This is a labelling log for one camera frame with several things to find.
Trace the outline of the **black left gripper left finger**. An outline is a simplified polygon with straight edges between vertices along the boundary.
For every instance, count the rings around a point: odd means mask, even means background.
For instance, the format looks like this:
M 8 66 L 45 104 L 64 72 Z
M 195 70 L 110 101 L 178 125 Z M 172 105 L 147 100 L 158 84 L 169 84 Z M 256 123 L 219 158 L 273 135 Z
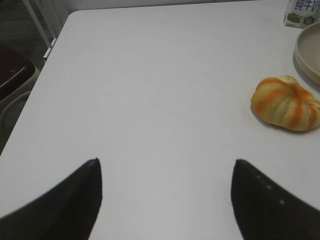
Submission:
M 55 187 L 0 219 L 2 240 L 87 240 L 103 199 L 99 159 L 86 161 Z

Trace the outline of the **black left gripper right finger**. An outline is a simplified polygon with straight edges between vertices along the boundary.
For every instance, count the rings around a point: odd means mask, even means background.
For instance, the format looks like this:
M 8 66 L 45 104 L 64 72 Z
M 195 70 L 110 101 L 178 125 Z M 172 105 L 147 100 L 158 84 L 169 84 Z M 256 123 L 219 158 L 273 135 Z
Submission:
M 320 238 L 320 211 L 244 159 L 234 164 L 231 203 L 245 240 Z

